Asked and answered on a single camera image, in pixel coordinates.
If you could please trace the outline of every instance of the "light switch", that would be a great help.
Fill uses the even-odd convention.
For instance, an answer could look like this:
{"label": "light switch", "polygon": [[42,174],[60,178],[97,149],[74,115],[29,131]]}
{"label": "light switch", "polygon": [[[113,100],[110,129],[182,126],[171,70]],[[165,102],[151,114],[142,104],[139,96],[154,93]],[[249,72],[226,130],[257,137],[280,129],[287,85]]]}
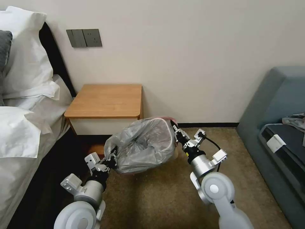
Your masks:
{"label": "light switch", "polygon": [[73,48],[102,47],[98,29],[76,29],[66,31]]}
{"label": "light switch", "polygon": [[81,47],[87,47],[83,30],[77,29],[77,30],[66,30],[71,46],[73,48],[81,48]]}

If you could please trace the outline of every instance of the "nightstand drawer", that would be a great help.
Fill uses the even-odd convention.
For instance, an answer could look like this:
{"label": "nightstand drawer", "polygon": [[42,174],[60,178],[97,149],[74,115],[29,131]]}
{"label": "nightstand drawer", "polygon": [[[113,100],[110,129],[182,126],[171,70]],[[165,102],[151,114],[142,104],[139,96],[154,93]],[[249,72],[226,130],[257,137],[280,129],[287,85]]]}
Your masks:
{"label": "nightstand drawer", "polygon": [[137,118],[124,119],[70,119],[77,135],[112,135],[121,132]]}

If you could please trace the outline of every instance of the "plastic bag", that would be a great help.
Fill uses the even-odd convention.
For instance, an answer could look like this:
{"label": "plastic bag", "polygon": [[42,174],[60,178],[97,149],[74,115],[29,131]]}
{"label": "plastic bag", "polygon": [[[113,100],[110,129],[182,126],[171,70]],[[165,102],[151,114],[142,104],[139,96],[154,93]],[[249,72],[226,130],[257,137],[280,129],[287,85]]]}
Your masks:
{"label": "plastic bag", "polygon": [[[293,126],[299,131],[305,133],[305,113],[294,114],[292,116],[282,118],[283,124]],[[303,139],[303,146],[305,147],[305,134]]]}
{"label": "plastic bag", "polygon": [[133,122],[105,143],[105,158],[118,147],[118,173],[138,173],[166,162],[175,150],[169,120],[148,118]]}

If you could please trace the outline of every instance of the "carpet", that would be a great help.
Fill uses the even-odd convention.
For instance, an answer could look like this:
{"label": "carpet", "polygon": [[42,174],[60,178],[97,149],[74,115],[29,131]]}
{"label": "carpet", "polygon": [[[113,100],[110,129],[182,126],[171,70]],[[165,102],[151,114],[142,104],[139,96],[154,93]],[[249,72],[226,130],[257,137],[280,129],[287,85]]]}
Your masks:
{"label": "carpet", "polygon": [[[234,128],[203,128],[207,136],[228,153],[220,172],[235,186],[235,203],[250,218],[254,228],[291,228]],[[189,136],[197,128],[184,129]],[[179,156],[157,168],[135,175],[112,171],[104,192],[106,210],[101,229],[204,228],[217,229],[218,213],[205,206],[189,176],[187,157]],[[217,151],[204,141],[208,158]]]}

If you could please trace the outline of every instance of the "headboard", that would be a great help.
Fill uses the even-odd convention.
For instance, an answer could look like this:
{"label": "headboard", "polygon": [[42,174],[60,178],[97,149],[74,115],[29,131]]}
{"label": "headboard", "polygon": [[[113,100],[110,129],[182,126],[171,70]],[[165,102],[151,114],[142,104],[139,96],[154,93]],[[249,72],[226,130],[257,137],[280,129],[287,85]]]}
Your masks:
{"label": "headboard", "polygon": [[58,49],[53,34],[46,23],[44,23],[43,27],[39,31],[39,39],[48,54],[50,63],[53,68],[53,73],[60,75],[60,77],[63,79],[68,89],[70,90],[72,97],[75,97],[76,92],[70,80],[69,74],[64,64],[64,60]]}

